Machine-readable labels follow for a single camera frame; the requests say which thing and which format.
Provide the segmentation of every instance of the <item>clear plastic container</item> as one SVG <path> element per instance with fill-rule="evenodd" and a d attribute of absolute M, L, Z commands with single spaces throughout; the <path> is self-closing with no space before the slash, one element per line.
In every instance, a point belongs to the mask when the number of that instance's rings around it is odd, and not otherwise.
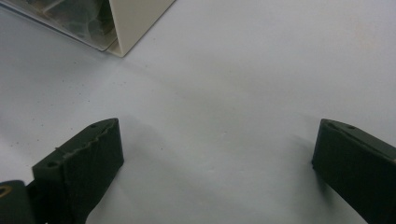
<path fill-rule="evenodd" d="M 0 0 L 0 5 L 99 50 L 117 39 L 108 0 Z"/>

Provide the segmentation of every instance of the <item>white surface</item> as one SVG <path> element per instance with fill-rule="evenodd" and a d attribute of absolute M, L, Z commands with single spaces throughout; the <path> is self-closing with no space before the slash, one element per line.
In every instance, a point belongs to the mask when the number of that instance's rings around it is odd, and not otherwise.
<path fill-rule="evenodd" d="M 321 190 L 321 118 L 396 146 L 393 0 L 177 1 L 124 58 L 0 9 L 0 179 L 118 117 L 88 223 L 365 223 Z"/>

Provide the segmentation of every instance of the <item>screw hole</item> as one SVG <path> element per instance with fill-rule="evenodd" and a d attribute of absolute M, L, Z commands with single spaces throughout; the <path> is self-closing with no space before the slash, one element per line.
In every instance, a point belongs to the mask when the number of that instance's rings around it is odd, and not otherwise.
<path fill-rule="evenodd" d="M 0 186 L 0 198 L 8 195 L 12 191 L 12 187 L 8 185 Z"/>
<path fill-rule="evenodd" d="M 56 166 L 58 166 L 58 165 L 59 165 L 59 162 L 57 162 L 57 161 L 50 161 L 50 162 L 47 164 L 47 166 L 48 166 L 49 168 L 56 167 Z"/>

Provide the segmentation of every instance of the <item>white table surface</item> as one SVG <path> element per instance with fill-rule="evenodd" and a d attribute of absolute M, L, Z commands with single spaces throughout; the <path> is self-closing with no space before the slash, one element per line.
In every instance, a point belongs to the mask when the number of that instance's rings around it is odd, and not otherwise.
<path fill-rule="evenodd" d="M 88 223 L 365 223 L 310 161 L 322 118 L 396 146 L 395 71 L 394 0 L 179 0 L 123 59 L 0 8 L 0 180 L 119 118 Z"/>

